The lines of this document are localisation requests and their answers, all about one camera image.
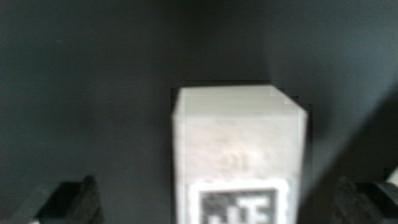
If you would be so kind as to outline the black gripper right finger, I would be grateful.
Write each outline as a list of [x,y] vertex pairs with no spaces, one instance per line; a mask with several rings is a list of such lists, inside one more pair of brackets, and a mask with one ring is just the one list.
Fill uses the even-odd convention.
[[330,224],[398,224],[398,169],[381,182],[339,178]]

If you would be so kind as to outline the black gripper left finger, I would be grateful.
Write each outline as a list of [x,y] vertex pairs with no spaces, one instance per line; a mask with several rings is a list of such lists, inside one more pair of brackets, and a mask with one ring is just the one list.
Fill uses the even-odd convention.
[[79,182],[61,182],[35,212],[31,224],[104,224],[99,187],[86,175]]

